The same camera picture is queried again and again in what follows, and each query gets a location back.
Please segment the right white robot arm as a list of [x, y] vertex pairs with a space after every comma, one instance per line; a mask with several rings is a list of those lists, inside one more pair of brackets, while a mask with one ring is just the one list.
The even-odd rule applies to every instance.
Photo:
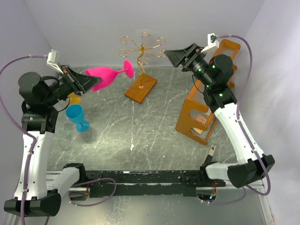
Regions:
[[241, 188], [266, 177], [275, 159], [259, 147], [238, 111], [237, 99], [228, 85], [234, 74], [232, 58], [218, 54], [207, 62], [197, 44], [180, 50], [166, 50], [165, 56], [175, 68], [181, 65], [190, 70], [204, 85], [204, 101], [222, 124], [236, 154], [236, 164], [205, 166], [204, 172], [199, 174], [199, 182], [207, 187], [215, 180], [224, 180]]

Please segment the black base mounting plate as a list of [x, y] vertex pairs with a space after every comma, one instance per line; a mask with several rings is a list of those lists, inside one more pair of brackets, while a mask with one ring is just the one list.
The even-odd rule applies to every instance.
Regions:
[[109, 196], [182, 195], [196, 197], [198, 188], [224, 187], [201, 170], [86, 171], [85, 179], [72, 187], [88, 187], [91, 198]]

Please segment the clear wine glass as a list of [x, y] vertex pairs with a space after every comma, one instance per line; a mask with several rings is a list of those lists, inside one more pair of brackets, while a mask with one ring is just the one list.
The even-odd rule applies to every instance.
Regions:
[[67, 142], [70, 139], [70, 134], [67, 127], [64, 124], [57, 124], [56, 136], [59, 140]]
[[146, 46], [149, 38], [150, 38], [150, 33], [148, 29], [137, 29], [135, 31], [135, 34], [140, 38], [141, 45], [140, 46]]

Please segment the aluminium extrusion rail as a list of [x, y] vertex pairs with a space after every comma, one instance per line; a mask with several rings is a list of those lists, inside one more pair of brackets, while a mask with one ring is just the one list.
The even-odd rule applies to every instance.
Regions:
[[[54, 187], [54, 184], [62, 185], [62, 182], [67, 180], [68, 175], [63, 171], [48, 171], [46, 174], [47, 187]], [[86, 171], [82, 183], [96, 180], [100, 185], [110, 180], [100, 181], [101, 178], [111, 178], [118, 185], [182, 185], [184, 187], [193, 188], [211, 188], [213, 181], [200, 178], [200, 172], [196, 170], [171, 170], [171, 171]], [[233, 186], [229, 181], [216, 180], [217, 187]]]

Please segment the clear wine glass back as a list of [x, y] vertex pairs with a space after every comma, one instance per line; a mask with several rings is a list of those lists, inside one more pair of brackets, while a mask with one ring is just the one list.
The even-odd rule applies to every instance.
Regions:
[[135, 31], [135, 34], [140, 38], [141, 45], [140, 46], [146, 46], [149, 38], [150, 38], [150, 33], [148, 29], [137, 29]]

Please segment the orange wooden shelf rack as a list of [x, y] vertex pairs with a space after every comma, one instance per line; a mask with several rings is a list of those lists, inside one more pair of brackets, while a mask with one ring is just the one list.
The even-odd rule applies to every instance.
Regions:
[[[219, 54], [225, 54], [234, 61], [240, 48], [240, 44], [223, 39], [210, 59]], [[197, 80], [183, 102], [175, 129], [198, 143], [206, 145], [218, 120], [205, 104], [200, 91], [204, 91], [204, 85]]]

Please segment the clear wine glass front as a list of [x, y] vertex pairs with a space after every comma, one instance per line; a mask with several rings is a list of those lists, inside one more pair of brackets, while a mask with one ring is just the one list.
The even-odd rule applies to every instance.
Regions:
[[67, 127], [64, 124], [57, 124], [56, 136], [59, 140], [67, 142], [70, 139], [70, 134]]

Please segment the pink plastic wine glass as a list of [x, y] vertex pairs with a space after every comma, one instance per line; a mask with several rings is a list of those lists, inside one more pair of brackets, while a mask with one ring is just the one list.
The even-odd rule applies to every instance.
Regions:
[[110, 86], [118, 74], [125, 72], [127, 77], [133, 78], [134, 77], [134, 69], [129, 60], [125, 60], [123, 63], [122, 70], [114, 70], [109, 67], [95, 67], [90, 68], [85, 71], [86, 75], [100, 78], [101, 81], [98, 82], [94, 87], [91, 88], [93, 92], [99, 91]]

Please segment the yellow plastic wine glass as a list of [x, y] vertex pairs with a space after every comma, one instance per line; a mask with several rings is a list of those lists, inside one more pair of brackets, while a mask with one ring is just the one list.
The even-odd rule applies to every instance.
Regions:
[[69, 104], [70, 105], [81, 103], [81, 97], [76, 95], [75, 93], [71, 93], [68, 97], [69, 97]]

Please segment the blue plastic wine glass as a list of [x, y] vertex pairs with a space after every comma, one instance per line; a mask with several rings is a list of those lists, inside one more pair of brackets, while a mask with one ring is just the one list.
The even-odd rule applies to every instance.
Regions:
[[89, 130], [90, 124], [85, 120], [83, 107], [79, 104], [70, 105], [66, 109], [66, 117], [75, 124], [76, 130], [79, 133], [84, 133]]

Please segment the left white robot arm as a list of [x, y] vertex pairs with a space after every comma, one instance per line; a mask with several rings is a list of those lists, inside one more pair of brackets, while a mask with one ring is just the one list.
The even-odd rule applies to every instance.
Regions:
[[27, 72], [18, 80], [19, 94], [24, 99], [22, 171], [14, 197], [4, 203], [4, 211], [17, 216], [56, 216], [64, 194], [73, 185], [82, 187], [88, 180], [82, 163], [69, 163], [48, 183], [47, 160], [59, 114], [54, 106], [73, 92], [86, 93], [101, 82], [101, 78], [79, 74], [64, 66], [60, 79], [55, 78], [50, 86], [45, 83], [48, 79], [48, 76]]

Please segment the wooden rack base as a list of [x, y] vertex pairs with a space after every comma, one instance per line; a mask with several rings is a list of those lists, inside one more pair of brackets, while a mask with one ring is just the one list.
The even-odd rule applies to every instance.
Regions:
[[140, 75], [125, 92], [125, 96], [141, 104], [157, 83], [157, 79], [149, 75]]

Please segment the white label strip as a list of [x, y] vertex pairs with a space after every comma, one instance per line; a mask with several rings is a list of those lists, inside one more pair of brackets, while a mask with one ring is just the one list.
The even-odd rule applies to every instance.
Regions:
[[208, 156], [211, 156], [213, 157], [214, 153], [215, 153], [215, 150], [216, 150], [216, 144], [211, 144], [209, 146], [209, 150], [208, 150]]

